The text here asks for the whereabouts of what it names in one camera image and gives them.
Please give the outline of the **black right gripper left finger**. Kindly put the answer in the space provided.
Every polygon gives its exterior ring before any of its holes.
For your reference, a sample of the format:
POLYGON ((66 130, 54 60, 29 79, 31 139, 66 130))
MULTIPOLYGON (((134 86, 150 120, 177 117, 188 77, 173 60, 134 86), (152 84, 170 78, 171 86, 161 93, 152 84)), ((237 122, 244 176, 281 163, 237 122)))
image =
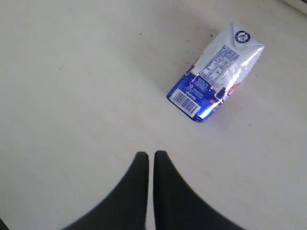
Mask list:
POLYGON ((144 230, 148 204, 149 157, 137 152, 115 188, 66 230, 144 230))

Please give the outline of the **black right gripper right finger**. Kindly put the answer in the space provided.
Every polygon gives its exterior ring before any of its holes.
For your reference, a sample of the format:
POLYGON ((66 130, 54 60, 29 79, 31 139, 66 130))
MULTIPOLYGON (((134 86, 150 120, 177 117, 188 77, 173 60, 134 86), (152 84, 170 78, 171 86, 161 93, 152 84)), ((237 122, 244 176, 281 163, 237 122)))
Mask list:
POLYGON ((153 208, 157 230, 242 230, 198 196, 166 151, 154 155, 153 208))

